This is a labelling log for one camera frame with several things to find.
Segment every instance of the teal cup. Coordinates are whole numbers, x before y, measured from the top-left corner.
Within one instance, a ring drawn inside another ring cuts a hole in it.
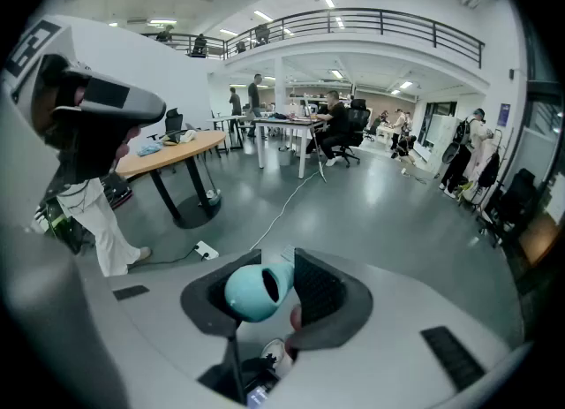
[[[261,322],[276,312],[293,284],[291,263],[253,264],[242,266],[230,276],[224,296],[241,320]]]

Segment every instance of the sneaker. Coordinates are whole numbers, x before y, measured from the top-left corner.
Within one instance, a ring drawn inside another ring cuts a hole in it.
[[[140,251],[141,252],[139,253],[139,258],[135,261],[136,263],[138,261],[142,261],[149,258],[151,256],[151,253],[153,252],[149,247],[142,247]]]
[[[451,197],[452,199],[454,199],[456,197],[456,195],[454,193],[451,193],[447,187],[445,188],[445,191],[443,191],[444,194],[446,194],[448,197]]]

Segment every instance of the blue cloth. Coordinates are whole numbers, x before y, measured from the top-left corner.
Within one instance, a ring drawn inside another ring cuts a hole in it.
[[[152,153],[157,153],[162,148],[161,142],[155,142],[144,146],[140,151],[138,151],[138,156],[151,155]]]

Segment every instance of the desk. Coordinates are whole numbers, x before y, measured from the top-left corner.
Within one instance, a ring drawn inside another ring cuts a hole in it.
[[[221,116],[221,117],[216,117],[216,118],[209,118],[207,120],[207,122],[212,122],[213,124],[219,123],[222,125],[222,131],[224,131],[223,129],[223,122],[229,122],[230,120],[243,120],[244,118],[247,118],[247,116]],[[230,123],[228,123],[228,132],[230,133],[230,139],[231,139],[231,131],[230,131]],[[244,142],[241,139],[241,133],[239,131],[239,122],[236,122],[236,134],[237,134],[237,141],[239,142],[239,145],[234,147],[231,146],[230,150],[239,150],[241,148],[244,147]],[[223,142],[223,145],[226,147],[226,153],[227,153],[227,146],[225,145],[225,141]]]
[[[388,144],[388,141],[392,138],[392,135],[395,133],[393,128],[389,128],[388,126],[380,126],[377,128],[377,136],[379,136],[379,132],[385,135],[385,147]]]
[[[116,173],[122,177],[131,177],[140,173],[149,172],[157,191],[172,214],[177,227],[182,229],[200,227],[215,216],[220,208],[220,204],[218,203],[212,206],[208,203],[208,197],[202,185],[196,162],[194,162],[194,156],[215,147],[225,140],[225,138],[226,133],[222,131],[198,131],[196,133],[196,139],[188,143],[170,147],[165,146],[162,150],[152,155],[124,156],[117,165]],[[161,167],[183,160],[191,175],[194,189],[196,189],[196,197],[200,200],[203,210],[198,208],[198,203],[194,200],[194,196],[182,201],[180,205],[176,207],[157,171]]]
[[[290,148],[292,148],[292,136],[294,130],[302,131],[302,140],[300,142],[300,167],[298,168],[298,177],[304,178],[304,167],[306,161],[306,139],[307,139],[307,132],[316,126],[322,126],[325,122],[321,120],[314,120],[311,124],[309,122],[303,122],[298,120],[276,120],[274,118],[256,118],[253,120],[255,126],[259,128],[259,132],[256,133],[257,140],[259,141],[257,144],[257,156],[259,157],[259,167],[265,167],[265,157],[264,157],[264,143],[263,134],[264,130],[263,127],[271,126],[271,127],[279,127],[279,128],[289,128],[290,129]]]

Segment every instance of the railing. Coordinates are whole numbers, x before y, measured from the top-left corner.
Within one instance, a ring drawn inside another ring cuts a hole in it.
[[[384,37],[403,37],[455,52],[482,66],[485,44],[454,27],[433,19],[401,11],[381,9],[326,9],[306,11],[275,19],[254,27],[227,41],[204,37],[205,52],[194,56],[196,35],[172,34],[171,42],[164,44],[184,51],[193,57],[227,59],[246,50],[293,38],[316,34],[377,34]],[[144,34],[156,37],[157,34]]]

